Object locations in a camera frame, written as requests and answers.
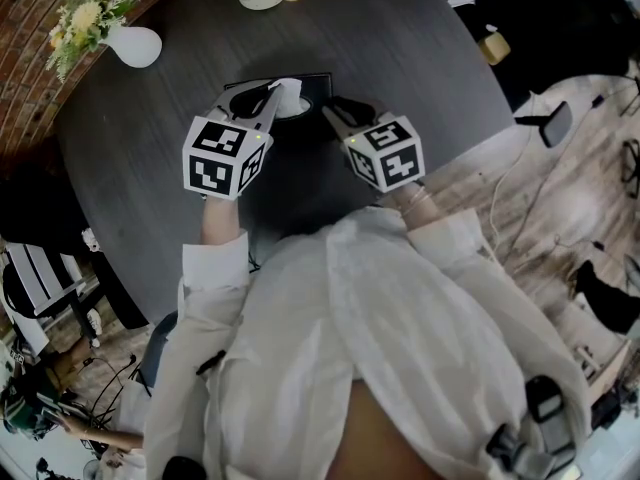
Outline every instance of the hand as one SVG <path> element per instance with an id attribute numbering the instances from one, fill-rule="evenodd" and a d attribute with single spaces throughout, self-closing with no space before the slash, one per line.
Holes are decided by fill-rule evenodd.
<path id="1" fill-rule="evenodd" d="M 91 428 L 84 421 L 74 416 L 60 414 L 60 422 L 67 434 L 78 438 L 85 438 L 87 431 Z"/>

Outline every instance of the white cable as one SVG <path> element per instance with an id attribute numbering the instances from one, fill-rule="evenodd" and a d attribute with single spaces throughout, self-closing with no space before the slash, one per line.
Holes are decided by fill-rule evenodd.
<path id="1" fill-rule="evenodd" d="M 531 98 L 531 115 L 532 116 L 535 115 L 534 114 L 535 104 L 536 104 L 536 97 L 534 94 Z M 498 190 L 500 190 L 500 186 L 502 185 L 502 182 L 507 179 L 509 174 L 511 174 L 511 171 L 513 171 L 518 166 L 518 164 L 520 164 L 520 161 L 524 157 L 524 154 L 527 151 L 527 148 L 529 147 L 529 143 L 531 142 L 532 138 L 533 138 L 533 126 L 529 130 L 529 138 L 527 139 L 526 144 L 522 148 L 522 151 L 520 151 L 518 158 L 516 158 L 516 161 L 513 162 L 513 165 L 509 167 L 507 172 L 505 172 L 500 177 L 500 179 L 498 180 L 498 183 L 496 184 L 496 187 L 493 189 L 493 197 L 491 198 L 491 209 L 489 210 L 489 224 L 491 225 L 491 229 L 493 230 L 493 239 L 494 239 L 493 250 L 496 252 L 498 251 L 498 247 L 500 247 L 500 232 L 498 231 L 498 228 L 496 228 L 496 225 L 493 222 L 493 211 L 495 210 L 496 200 L 498 199 Z"/>

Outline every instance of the wooden floor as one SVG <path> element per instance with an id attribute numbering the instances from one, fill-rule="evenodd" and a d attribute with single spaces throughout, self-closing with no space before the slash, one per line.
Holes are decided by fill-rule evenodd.
<path id="1" fill-rule="evenodd" d="M 556 148 L 547 149 L 537 130 L 514 127 L 425 180 L 435 201 L 447 212 L 476 207 L 493 245 L 496 238 L 489 224 L 489 210 L 496 183 L 526 147 L 496 199 L 494 222 L 500 233 L 497 256 L 552 319 L 566 306 L 565 279 L 581 261 L 591 259 L 598 274 L 610 283 L 624 282 L 620 262 L 623 254 L 634 251 L 637 226 L 635 202 L 626 197 L 620 183 L 620 151 L 625 139 L 640 136 L 640 112 L 632 118 L 620 118 L 619 113 L 637 93 L 634 87 L 626 79 L 595 76 L 558 84 L 519 112 L 545 114 L 567 101 L 574 127 Z M 589 111 L 598 94 L 613 93 L 602 106 Z M 557 240 L 577 245 L 554 247 Z M 602 242 L 606 254 L 581 240 Z M 108 307 L 102 307 L 101 313 L 106 334 L 96 354 L 107 358 L 116 369 L 127 364 L 130 353 L 141 359 L 149 329 L 127 331 Z M 64 350 L 77 336 L 73 325 L 63 324 L 52 333 L 52 342 L 55 348 Z M 75 390 L 93 401 L 112 375 L 106 364 L 97 362 L 82 373 Z M 108 405 L 116 391 L 114 383 L 98 407 Z"/>

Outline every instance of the table surface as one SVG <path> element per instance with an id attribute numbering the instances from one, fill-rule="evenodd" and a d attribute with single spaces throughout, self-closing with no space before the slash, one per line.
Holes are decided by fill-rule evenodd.
<path id="1" fill-rule="evenodd" d="M 237 0 L 161 0 L 138 24 L 163 38 L 158 61 L 135 70 L 106 52 L 56 127 L 103 251 L 154 322 L 176 309 L 181 245 L 199 237 L 203 203 L 183 189 L 181 148 L 224 84 L 331 72 L 334 93 L 409 117 L 427 172 L 513 124 L 445 0 L 300 0 L 268 11 Z"/>

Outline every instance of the white flower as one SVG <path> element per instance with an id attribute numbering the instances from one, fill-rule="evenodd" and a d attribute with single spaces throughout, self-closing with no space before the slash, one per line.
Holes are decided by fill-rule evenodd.
<path id="1" fill-rule="evenodd" d="M 71 25 L 79 32 L 86 32 L 100 16 L 100 4 L 98 2 L 86 2 L 76 9 L 71 17 Z"/>

